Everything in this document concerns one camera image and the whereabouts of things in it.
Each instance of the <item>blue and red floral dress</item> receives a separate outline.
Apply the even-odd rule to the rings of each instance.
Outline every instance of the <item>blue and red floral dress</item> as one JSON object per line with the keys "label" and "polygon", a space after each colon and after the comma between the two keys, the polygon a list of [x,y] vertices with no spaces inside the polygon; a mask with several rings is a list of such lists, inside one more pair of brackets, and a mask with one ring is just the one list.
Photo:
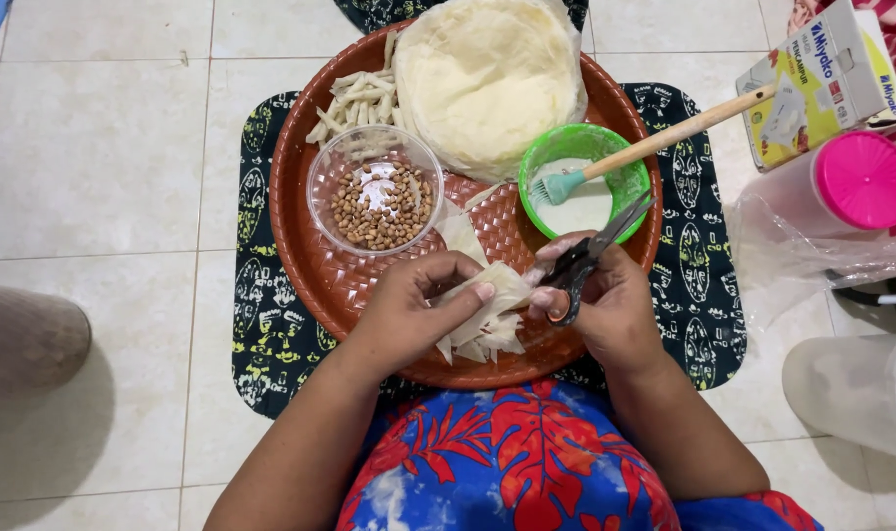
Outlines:
{"label": "blue and red floral dress", "polygon": [[609,411],[548,378],[407,404],[373,424],[336,529],[823,530],[775,491],[671,501]]}

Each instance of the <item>hand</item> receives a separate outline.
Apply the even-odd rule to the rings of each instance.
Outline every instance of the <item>hand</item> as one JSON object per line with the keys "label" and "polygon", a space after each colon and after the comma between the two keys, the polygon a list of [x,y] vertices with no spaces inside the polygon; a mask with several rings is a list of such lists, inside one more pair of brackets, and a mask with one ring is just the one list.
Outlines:
{"label": "hand", "polygon": [[390,265],[346,342],[348,364],[381,382],[418,360],[493,297],[493,284],[478,283],[438,308],[427,299],[477,275],[484,268],[456,250],[434,252]]}
{"label": "hand", "polygon": [[[595,231],[559,236],[536,251],[534,269],[524,275],[535,284],[555,259]],[[654,320],[651,288],[641,266],[623,248],[608,246],[599,268],[585,281],[582,305],[572,327],[582,333],[588,351],[606,370],[639,372],[660,364],[666,354]],[[569,308],[565,291],[537,287],[530,295],[530,315],[562,316]]]}

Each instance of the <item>forearm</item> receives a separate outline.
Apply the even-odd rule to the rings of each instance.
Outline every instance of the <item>forearm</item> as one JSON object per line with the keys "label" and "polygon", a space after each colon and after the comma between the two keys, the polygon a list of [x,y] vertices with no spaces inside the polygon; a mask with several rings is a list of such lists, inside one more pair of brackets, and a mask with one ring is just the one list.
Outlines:
{"label": "forearm", "polygon": [[347,370],[344,343],[327,356],[218,498],[205,531],[329,529],[378,394]]}
{"label": "forearm", "polygon": [[762,465],[667,354],[637,375],[606,371],[619,427],[675,500],[769,489]]}

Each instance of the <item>wooden handle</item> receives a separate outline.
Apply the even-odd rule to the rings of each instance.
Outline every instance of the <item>wooden handle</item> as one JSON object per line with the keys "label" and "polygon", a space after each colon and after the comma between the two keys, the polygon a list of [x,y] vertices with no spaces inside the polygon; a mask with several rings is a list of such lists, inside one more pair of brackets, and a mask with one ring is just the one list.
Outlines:
{"label": "wooden handle", "polygon": [[757,103],[766,101],[774,94],[774,85],[764,85],[757,90],[744,93],[739,97],[720,103],[705,113],[691,116],[676,126],[668,127],[637,144],[632,144],[630,147],[626,147],[618,153],[614,153],[597,163],[588,165],[582,170],[582,175],[585,177],[585,180],[589,180],[600,175],[605,175],[607,172],[620,168],[625,164],[639,161],[668,146],[677,144],[684,138],[690,138],[701,131],[706,131],[708,128],[716,126],[723,120],[732,118]]}

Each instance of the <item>scissor blade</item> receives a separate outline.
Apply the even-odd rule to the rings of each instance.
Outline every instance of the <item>scissor blade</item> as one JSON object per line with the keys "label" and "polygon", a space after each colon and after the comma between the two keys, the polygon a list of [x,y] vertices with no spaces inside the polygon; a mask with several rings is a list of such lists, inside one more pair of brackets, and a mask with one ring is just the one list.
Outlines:
{"label": "scissor blade", "polygon": [[593,236],[591,241],[588,242],[588,254],[591,256],[602,254],[602,251],[606,250],[606,248],[618,239],[619,236],[624,234],[624,232],[627,231],[645,211],[650,209],[651,206],[657,202],[656,197],[651,198],[650,201],[643,202],[645,199],[648,199],[650,194],[651,190],[647,190],[638,196],[625,207],[624,210],[620,211],[600,233]]}

